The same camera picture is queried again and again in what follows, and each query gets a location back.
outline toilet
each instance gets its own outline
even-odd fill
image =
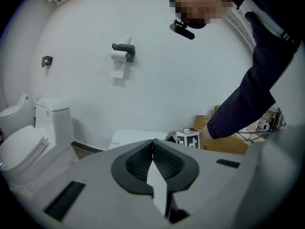
[[[36,103],[36,125],[26,126],[0,147],[0,171],[10,187],[38,191],[79,159],[69,106],[60,99],[43,98]]]
[[[15,106],[0,113],[0,128],[8,138],[28,125],[34,126],[34,105],[32,98],[23,93]]]

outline jacket sleeve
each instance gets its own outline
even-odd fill
[[[207,128],[213,139],[230,136],[258,120],[275,103],[270,89],[290,63],[296,47],[271,34],[252,12],[251,23],[256,46],[253,65],[240,86],[219,107]]]

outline black baseboard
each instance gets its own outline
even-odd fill
[[[73,143],[71,143],[71,145],[76,146],[80,149],[86,150],[86,151],[91,152],[91,153],[99,153],[99,152],[103,151],[103,150],[100,150],[100,149],[97,149],[97,148],[94,148],[94,147],[89,147],[85,144],[81,144],[81,143],[78,143],[78,142],[75,142],[75,141]]]

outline cube with marker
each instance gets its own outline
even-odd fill
[[[190,130],[177,131],[176,143],[192,148],[200,148],[199,132]]]

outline toilet paper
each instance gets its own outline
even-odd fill
[[[132,37],[127,35],[119,42],[119,44],[129,45],[131,41],[132,41]],[[113,59],[113,68],[110,73],[111,77],[123,78],[127,56],[128,54],[125,51],[117,51],[117,50],[112,51],[111,59]]]

